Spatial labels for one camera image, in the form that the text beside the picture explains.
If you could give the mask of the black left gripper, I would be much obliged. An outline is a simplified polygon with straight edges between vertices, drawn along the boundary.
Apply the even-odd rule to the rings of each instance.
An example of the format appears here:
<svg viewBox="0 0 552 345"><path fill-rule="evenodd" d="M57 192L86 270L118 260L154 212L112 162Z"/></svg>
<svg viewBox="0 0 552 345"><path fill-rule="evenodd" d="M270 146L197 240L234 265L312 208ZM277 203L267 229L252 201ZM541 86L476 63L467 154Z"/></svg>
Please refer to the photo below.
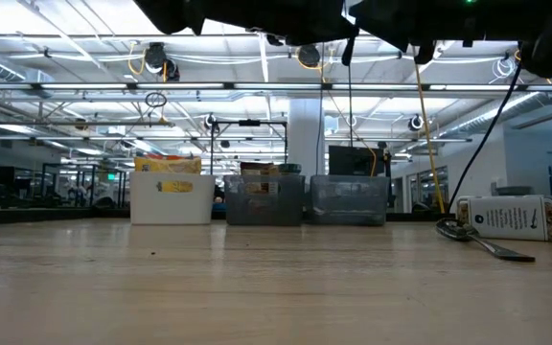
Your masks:
<svg viewBox="0 0 552 345"><path fill-rule="evenodd" d="M256 28L301 46L346 39L341 62L350 66L357 32L342 15L344 0L260 0Z"/></svg>

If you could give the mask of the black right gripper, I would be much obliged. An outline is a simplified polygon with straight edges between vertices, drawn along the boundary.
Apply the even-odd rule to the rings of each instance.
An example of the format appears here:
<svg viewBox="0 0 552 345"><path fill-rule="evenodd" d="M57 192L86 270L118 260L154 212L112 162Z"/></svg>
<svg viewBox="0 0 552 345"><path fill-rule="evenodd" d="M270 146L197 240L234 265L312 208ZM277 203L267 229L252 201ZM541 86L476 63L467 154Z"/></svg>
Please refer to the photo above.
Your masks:
<svg viewBox="0 0 552 345"><path fill-rule="evenodd" d="M445 0L361 0L350 7L356 25L405 52L409 44L416 48L417 65L433 60L436 42L448 40L440 27Z"/></svg>

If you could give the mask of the green spice jar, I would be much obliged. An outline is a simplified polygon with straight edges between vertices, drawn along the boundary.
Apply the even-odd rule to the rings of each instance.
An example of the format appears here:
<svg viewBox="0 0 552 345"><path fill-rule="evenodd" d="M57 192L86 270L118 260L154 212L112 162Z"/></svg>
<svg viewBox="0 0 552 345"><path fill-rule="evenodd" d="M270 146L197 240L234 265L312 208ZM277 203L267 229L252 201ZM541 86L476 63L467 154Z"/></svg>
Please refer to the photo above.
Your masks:
<svg viewBox="0 0 552 345"><path fill-rule="evenodd" d="M285 182L291 201L295 202L299 209L302 209L305 182L305 178L301 174L302 166L293 163L280 164L278 171Z"/></svg>

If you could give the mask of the plain dark silver spoon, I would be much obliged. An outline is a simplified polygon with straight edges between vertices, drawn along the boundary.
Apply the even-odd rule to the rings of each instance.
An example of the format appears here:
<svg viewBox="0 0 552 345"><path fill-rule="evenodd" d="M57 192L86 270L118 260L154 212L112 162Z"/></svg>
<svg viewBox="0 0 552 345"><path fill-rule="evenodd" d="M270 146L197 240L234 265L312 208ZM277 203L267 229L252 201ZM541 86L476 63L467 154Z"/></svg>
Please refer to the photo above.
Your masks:
<svg viewBox="0 0 552 345"><path fill-rule="evenodd" d="M536 261L535 257L520 254L483 239L475 228L456 218L438 220L435 229L438 234L456 242L476 242L499 260L520 263L534 263Z"/></svg>

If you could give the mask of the large purple-lid spice jar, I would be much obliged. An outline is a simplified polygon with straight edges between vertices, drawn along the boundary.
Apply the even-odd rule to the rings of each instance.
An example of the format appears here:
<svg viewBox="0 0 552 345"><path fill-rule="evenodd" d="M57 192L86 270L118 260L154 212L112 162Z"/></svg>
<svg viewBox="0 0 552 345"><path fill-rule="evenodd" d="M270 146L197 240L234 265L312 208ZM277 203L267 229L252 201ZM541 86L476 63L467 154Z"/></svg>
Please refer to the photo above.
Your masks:
<svg viewBox="0 0 552 345"><path fill-rule="evenodd" d="M552 242L552 196L474 196L456 202L457 218L489 239Z"/></svg>

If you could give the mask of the yellow ramen noodle packet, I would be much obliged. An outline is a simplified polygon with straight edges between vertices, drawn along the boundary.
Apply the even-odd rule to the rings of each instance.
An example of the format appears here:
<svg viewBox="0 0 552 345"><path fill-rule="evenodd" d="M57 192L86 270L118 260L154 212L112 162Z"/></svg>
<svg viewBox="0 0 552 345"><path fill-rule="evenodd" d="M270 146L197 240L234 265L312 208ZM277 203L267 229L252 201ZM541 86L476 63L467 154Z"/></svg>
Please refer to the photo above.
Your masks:
<svg viewBox="0 0 552 345"><path fill-rule="evenodd" d="M187 159L166 161L153 160L144 156L134 158L134 167L137 172L144 173L185 173L185 174L201 174L202 163L201 158L196 156L186 156ZM173 180L159 181L156 184L158 192L162 193L190 193L194 186L192 182Z"/></svg>

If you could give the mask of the translucent grey plastic bin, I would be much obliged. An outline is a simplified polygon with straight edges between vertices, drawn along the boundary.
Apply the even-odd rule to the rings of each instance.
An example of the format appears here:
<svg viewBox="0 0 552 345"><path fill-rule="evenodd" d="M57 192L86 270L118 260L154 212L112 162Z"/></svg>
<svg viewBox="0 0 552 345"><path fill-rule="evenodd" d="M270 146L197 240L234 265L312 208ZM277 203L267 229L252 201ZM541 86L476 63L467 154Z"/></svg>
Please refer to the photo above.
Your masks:
<svg viewBox="0 0 552 345"><path fill-rule="evenodd" d="M229 225L299 226L305 197L303 175L226 175Z"/></svg>
<svg viewBox="0 0 552 345"><path fill-rule="evenodd" d="M390 179L384 176L315 175L310 179L310 222L383 226Z"/></svg>

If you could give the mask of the dark green waste bin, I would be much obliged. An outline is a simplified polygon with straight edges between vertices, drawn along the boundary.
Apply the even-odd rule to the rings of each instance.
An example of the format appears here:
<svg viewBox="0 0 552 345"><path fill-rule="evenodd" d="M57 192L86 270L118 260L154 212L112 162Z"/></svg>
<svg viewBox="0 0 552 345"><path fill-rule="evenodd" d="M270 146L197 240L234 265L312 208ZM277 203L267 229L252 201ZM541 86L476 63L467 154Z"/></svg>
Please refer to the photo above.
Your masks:
<svg viewBox="0 0 552 345"><path fill-rule="evenodd" d="M497 187L493 191L494 196L529 196L534 193L530 186L506 186Z"/></svg>

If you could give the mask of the white plastic bin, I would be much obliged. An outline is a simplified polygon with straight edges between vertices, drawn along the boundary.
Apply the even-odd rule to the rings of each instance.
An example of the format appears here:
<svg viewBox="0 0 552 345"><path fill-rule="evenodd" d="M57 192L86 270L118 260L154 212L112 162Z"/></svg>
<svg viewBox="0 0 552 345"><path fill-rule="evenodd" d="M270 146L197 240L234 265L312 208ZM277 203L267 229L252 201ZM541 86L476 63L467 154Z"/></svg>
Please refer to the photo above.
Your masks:
<svg viewBox="0 0 552 345"><path fill-rule="evenodd" d="M133 225L204 225L211 222L216 179L172 172L130 174Z"/></svg>

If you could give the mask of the grey overhead crossbeam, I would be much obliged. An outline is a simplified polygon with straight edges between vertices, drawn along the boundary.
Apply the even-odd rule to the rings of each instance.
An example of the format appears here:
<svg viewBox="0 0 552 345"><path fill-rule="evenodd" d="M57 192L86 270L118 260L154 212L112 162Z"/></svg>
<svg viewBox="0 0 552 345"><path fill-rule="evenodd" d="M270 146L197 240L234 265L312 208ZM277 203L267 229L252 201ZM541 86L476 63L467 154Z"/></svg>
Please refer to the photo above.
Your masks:
<svg viewBox="0 0 552 345"><path fill-rule="evenodd" d="M0 82L0 90L258 90L258 91L413 91L417 84L407 83L299 83L299 82L141 82L141 83L37 83ZM431 84L422 83L424 91L497 92L507 91L508 85L494 84ZM552 92L552 84L518 84L515 92Z"/></svg>

